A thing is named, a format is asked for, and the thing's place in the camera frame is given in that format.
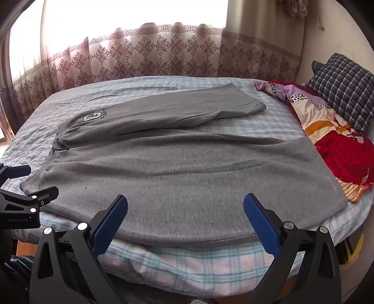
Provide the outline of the green headboard cushion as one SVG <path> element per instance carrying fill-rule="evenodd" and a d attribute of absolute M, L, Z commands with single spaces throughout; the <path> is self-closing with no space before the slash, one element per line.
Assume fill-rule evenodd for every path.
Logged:
<path fill-rule="evenodd" d="M 323 63 L 313 60 L 311 64 L 313 74 L 316 75 L 323 68 L 323 66 Z"/>

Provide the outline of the yellow object beside bed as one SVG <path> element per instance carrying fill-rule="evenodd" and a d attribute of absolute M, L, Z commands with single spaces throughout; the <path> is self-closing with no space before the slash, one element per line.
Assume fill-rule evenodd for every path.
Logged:
<path fill-rule="evenodd" d="M 345 239 L 336 246 L 338 255 L 338 262 L 345 268 L 349 268 L 354 264 L 362 250 L 364 243 L 364 234 L 361 233 L 359 237 L 352 237 Z"/>

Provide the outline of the patterned beige curtain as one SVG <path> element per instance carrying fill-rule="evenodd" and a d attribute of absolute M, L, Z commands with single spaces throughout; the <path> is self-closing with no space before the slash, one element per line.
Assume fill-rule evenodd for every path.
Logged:
<path fill-rule="evenodd" d="M 38 42 L 1 47 L 1 127 L 14 138 L 50 95 L 65 89 L 152 75 L 295 80 L 304 22 L 254 27 L 254 35 L 219 28 L 159 25 L 122 30 L 54 50 Z"/>

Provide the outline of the dark plaid pillow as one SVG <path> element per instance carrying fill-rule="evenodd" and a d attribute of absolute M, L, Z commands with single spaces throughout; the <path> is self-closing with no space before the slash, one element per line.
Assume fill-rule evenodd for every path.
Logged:
<path fill-rule="evenodd" d="M 356 131 L 368 130 L 373 118 L 373 73 L 334 53 L 306 87 L 323 98 Z"/>

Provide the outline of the red floral quilt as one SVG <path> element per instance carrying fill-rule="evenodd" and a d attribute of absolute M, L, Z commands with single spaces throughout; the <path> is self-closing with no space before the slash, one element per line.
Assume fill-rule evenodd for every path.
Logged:
<path fill-rule="evenodd" d="M 297 83 L 254 80 L 257 90 L 284 102 L 337 178 L 351 203 L 373 186 L 373 142 L 354 130 L 316 92 Z"/>

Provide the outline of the plaid bed sheet mattress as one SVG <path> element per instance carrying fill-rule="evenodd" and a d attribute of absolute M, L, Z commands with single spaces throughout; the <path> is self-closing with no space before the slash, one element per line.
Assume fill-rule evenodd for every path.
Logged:
<path fill-rule="evenodd" d="M 227 83 L 259 99 L 266 109 L 246 118 L 209 122 L 200 126 L 199 131 L 283 140 L 304 136 L 300 122 L 289 108 L 257 90 L 251 79 L 134 77 L 54 93 L 20 127 L 1 162 L 29 165 L 37 170 L 50 153 L 58 126 L 77 113 L 154 94 L 209 89 Z M 272 259 L 257 241 L 203 249 L 146 247 L 115 240 L 100 256 L 100 263 L 109 273 L 131 282 L 191 296 L 220 298 L 252 291 Z"/>

